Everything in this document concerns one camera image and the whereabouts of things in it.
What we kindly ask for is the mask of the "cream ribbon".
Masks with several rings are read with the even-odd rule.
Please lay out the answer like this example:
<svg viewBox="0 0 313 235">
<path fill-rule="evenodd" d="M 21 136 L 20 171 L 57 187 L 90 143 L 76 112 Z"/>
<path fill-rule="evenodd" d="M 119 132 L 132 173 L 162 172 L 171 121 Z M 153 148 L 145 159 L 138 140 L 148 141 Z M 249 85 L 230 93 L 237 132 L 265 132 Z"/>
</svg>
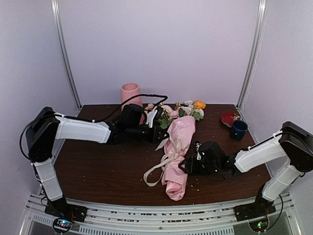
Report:
<svg viewBox="0 0 313 235">
<path fill-rule="evenodd" d="M 161 180 L 162 177 L 165 173 L 165 169 L 167 165 L 178 162 L 178 160 L 181 159 L 181 154 L 182 154 L 182 141 L 180 139 L 173 140 L 171 138 L 167 138 L 165 140 L 162 140 L 161 143 L 157 146 L 155 151 L 160 150 L 161 148 L 164 148 L 164 154 L 161 157 L 161 160 L 158 164 L 155 166 L 151 167 L 149 170 L 147 170 L 143 174 L 143 181 L 145 184 L 149 187 L 154 187 L 156 186 Z M 159 175 L 159 178 L 155 182 L 148 182 L 148 177 L 156 170 L 156 169 L 161 169 L 161 173 Z"/>
</svg>

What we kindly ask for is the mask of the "pink wrapping paper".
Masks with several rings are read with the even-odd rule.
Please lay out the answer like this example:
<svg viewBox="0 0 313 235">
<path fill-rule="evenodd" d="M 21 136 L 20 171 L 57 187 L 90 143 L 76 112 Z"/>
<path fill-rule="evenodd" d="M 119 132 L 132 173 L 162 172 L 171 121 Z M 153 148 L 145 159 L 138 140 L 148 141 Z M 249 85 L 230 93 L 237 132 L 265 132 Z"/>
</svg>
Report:
<svg viewBox="0 0 313 235">
<path fill-rule="evenodd" d="M 173 201 L 181 200 L 185 194 L 187 174 L 179 168 L 179 164 L 190 147 L 196 130 L 195 122 L 192 116 L 180 117 L 175 119 L 167 130 L 169 139 L 163 147 L 162 160 L 166 163 L 162 169 L 161 184 L 166 186 L 165 192 Z"/>
</svg>

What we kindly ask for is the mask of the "artificial flower bouquet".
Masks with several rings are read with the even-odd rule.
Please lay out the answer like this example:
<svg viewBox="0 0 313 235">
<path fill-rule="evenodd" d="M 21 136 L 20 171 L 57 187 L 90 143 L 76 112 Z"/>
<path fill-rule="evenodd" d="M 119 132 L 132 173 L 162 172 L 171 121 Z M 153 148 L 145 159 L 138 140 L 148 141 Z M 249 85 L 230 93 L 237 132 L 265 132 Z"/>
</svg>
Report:
<svg viewBox="0 0 313 235">
<path fill-rule="evenodd" d="M 200 100 L 187 100 L 183 103 L 176 102 L 175 105 L 166 105 L 163 102 L 158 104 L 158 107 L 163 109 L 160 117 L 156 119 L 162 129 L 168 129 L 171 123 L 178 118 L 191 116 L 196 121 L 204 118 L 204 109 L 206 104 Z"/>
</svg>

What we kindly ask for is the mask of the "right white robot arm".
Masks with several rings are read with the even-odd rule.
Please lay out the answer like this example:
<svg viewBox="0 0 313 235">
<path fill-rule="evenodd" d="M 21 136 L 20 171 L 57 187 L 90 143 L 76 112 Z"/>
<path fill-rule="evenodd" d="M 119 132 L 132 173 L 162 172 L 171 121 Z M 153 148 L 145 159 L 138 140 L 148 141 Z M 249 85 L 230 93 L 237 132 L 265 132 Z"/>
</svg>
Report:
<svg viewBox="0 0 313 235">
<path fill-rule="evenodd" d="M 195 141 L 193 148 L 196 156 L 185 157 L 178 165 L 188 175 L 219 174 L 230 178 L 272 160 L 287 159 L 277 175 L 261 186 L 253 203 L 235 208 L 239 213 L 251 212 L 255 216 L 266 213 L 287 187 L 313 169 L 313 136 L 291 121 L 283 123 L 281 130 L 268 139 L 231 155 L 226 155 L 214 141 Z"/>
</svg>

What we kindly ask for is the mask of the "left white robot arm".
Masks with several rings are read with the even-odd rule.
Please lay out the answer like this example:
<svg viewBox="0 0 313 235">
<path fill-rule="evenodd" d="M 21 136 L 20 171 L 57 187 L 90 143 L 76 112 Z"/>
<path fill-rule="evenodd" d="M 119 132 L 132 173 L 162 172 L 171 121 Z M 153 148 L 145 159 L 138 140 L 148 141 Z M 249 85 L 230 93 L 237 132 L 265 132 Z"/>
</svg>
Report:
<svg viewBox="0 0 313 235">
<path fill-rule="evenodd" d="M 169 138 L 166 130 L 154 124 L 163 112 L 156 107 L 146 114 L 137 104 L 127 104 L 116 122 L 86 120 L 65 116 L 43 108 L 36 118 L 22 130 L 28 152 L 23 152 L 35 169 L 48 200 L 48 207 L 59 217 L 66 217 L 73 211 L 68 204 L 52 163 L 52 149 L 55 140 L 92 141 L 101 144 L 120 144 L 137 140 L 160 143 Z"/>
</svg>

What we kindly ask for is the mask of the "pink tapered vase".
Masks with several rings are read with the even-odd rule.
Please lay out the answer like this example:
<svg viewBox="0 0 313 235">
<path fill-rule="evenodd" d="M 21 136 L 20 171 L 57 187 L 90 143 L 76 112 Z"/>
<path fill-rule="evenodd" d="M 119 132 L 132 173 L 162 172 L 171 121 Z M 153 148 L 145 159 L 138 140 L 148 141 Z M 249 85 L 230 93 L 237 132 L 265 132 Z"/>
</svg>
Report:
<svg viewBox="0 0 313 235">
<path fill-rule="evenodd" d="M 121 87 L 121 102 L 123 103 L 127 99 L 141 94 L 140 86 L 136 83 L 127 83 Z M 121 115 L 123 115 L 123 109 L 128 104 L 136 104 L 143 108 L 142 98 L 140 96 L 133 98 L 121 106 Z"/>
</svg>

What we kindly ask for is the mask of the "red floral plate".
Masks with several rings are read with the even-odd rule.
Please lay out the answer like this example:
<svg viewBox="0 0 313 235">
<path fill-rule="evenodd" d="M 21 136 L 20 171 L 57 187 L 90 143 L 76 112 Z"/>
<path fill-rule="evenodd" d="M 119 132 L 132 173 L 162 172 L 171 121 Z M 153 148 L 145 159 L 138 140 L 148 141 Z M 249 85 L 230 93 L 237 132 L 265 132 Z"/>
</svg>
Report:
<svg viewBox="0 0 313 235">
<path fill-rule="evenodd" d="M 231 128 L 233 123 L 234 123 L 234 121 L 243 120 L 243 119 L 237 113 L 226 112 L 226 113 L 221 114 L 220 120 L 221 120 L 222 124 L 224 124 L 228 128 Z"/>
</svg>

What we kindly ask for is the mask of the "dark blue mug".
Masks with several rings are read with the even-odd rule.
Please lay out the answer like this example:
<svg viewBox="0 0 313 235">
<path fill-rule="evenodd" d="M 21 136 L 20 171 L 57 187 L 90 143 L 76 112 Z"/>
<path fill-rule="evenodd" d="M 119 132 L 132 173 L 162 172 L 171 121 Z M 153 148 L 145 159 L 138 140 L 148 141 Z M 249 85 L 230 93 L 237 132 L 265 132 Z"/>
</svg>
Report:
<svg viewBox="0 0 313 235">
<path fill-rule="evenodd" d="M 248 125 L 242 120 L 236 120 L 230 130 L 230 137 L 235 141 L 241 141 L 247 132 Z"/>
</svg>

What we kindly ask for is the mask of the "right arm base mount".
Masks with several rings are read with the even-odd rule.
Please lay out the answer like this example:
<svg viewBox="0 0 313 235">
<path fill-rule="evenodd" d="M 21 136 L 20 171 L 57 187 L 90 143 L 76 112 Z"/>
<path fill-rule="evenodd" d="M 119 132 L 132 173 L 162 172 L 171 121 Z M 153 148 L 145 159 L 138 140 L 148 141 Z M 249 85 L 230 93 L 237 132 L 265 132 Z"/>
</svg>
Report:
<svg viewBox="0 0 313 235">
<path fill-rule="evenodd" d="M 275 206 L 266 207 L 264 205 L 257 205 L 257 203 L 249 203 L 234 207 L 234 214 L 236 220 L 247 221 L 249 227 L 253 232 L 264 233 L 270 228 L 268 216 L 275 213 Z"/>
</svg>

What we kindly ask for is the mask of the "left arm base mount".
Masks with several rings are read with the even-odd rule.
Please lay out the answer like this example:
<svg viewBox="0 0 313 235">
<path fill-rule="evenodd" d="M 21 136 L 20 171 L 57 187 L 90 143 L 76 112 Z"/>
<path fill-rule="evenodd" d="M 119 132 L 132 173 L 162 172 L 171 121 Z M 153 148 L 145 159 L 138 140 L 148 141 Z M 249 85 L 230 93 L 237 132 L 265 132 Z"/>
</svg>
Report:
<svg viewBox="0 0 313 235">
<path fill-rule="evenodd" d="M 87 208 L 83 206 L 68 204 L 65 211 L 60 212 L 52 205 L 45 207 L 45 213 L 54 216 L 52 228 L 57 234 L 69 232 L 79 222 L 84 222 L 87 215 Z"/>
</svg>

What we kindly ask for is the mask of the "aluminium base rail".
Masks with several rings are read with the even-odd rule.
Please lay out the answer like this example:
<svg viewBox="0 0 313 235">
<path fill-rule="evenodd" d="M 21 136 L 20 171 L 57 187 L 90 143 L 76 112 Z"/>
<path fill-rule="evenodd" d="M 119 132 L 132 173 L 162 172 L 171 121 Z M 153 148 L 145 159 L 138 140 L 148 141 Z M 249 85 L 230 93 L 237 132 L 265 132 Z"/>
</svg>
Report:
<svg viewBox="0 0 313 235">
<path fill-rule="evenodd" d="M 57 235 L 54 216 L 45 214 L 43 194 L 31 194 L 18 235 Z M 283 210 L 266 233 L 252 230 L 262 217 L 238 221 L 233 208 L 254 198 L 187 206 L 122 206 L 68 199 L 87 208 L 84 222 L 75 222 L 65 235 L 304 235 L 289 193 Z"/>
</svg>

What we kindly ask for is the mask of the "right aluminium corner post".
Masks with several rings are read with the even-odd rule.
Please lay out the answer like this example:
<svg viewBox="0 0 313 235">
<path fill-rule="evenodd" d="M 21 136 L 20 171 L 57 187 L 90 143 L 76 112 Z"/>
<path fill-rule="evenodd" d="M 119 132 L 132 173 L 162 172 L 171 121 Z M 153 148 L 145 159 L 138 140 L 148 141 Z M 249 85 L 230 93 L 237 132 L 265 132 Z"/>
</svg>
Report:
<svg viewBox="0 0 313 235">
<path fill-rule="evenodd" d="M 244 109 L 244 105 L 246 103 L 250 87 L 252 85 L 252 80 L 253 80 L 255 68 L 256 68 L 257 55 L 261 48 L 262 36 L 264 32 L 267 3 L 268 3 L 267 0 L 259 0 L 250 56 L 248 60 L 248 65 L 247 65 L 242 89 L 241 89 L 240 96 L 237 102 L 237 109 L 240 111 Z"/>
</svg>

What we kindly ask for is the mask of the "aluminium corner post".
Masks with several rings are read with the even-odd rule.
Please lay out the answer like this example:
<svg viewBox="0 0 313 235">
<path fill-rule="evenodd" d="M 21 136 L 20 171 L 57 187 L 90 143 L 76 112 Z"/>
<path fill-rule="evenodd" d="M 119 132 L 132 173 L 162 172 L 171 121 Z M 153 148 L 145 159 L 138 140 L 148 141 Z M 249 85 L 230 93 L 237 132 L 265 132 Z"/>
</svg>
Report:
<svg viewBox="0 0 313 235">
<path fill-rule="evenodd" d="M 78 109 L 82 108 L 82 104 L 78 95 L 78 91 L 74 82 L 73 74 L 72 74 L 72 69 L 70 66 L 69 62 L 69 57 L 67 53 L 67 48 L 66 48 L 66 42 L 64 38 L 64 32 L 63 32 L 63 27 L 62 27 L 62 20 L 61 20 L 61 14 L 60 14 L 60 8 L 59 8 L 59 1 L 58 0 L 51 0 L 51 7 L 52 7 L 52 15 L 54 18 L 56 30 L 57 30 L 57 35 L 58 35 L 58 40 L 59 40 L 59 45 L 60 45 L 60 50 L 61 50 L 61 57 L 63 60 L 67 80 L 69 83 L 70 91 L 72 93 L 72 96 L 74 98 L 75 104 Z"/>
<path fill-rule="evenodd" d="M 253 80 L 255 68 L 256 68 L 257 55 L 261 48 L 262 36 L 264 32 L 267 3 L 268 3 L 267 0 L 259 0 L 250 56 L 248 60 L 248 65 L 247 65 L 242 89 L 241 89 L 240 96 L 237 102 L 237 109 L 240 111 L 244 109 L 244 105 L 246 103 L 250 87 L 252 85 L 252 80 Z"/>
</svg>

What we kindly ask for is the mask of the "left aluminium corner post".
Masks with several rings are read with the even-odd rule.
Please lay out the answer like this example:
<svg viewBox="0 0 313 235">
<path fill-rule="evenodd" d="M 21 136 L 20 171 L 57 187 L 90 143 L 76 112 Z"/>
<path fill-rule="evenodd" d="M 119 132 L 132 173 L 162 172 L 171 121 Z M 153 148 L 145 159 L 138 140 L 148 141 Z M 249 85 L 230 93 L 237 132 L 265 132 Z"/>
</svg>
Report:
<svg viewBox="0 0 313 235">
<path fill-rule="evenodd" d="M 78 109 L 82 108 L 82 104 L 78 95 L 78 91 L 74 82 L 73 74 L 72 74 L 72 69 L 70 66 L 69 62 L 69 57 L 67 53 L 67 48 L 66 48 L 66 42 L 64 38 L 64 32 L 63 32 L 63 27 L 62 27 L 62 20 L 61 20 L 61 14 L 60 14 L 60 8 L 59 8 L 59 1 L 58 0 L 51 0 L 51 7 L 52 7 L 52 15 L 54 18 L 56 30 L 57 30 L 57 35 L 58 35 L 58 40 L 59 40 L 59 45 L 60 45 L 60 50 L 61 50 L 61 57 L 63 60 L 67 80 L 69 83 L 70 91 L 72 93 L 72 96 L 74 98 L 75 104 Z"/>
</svg>

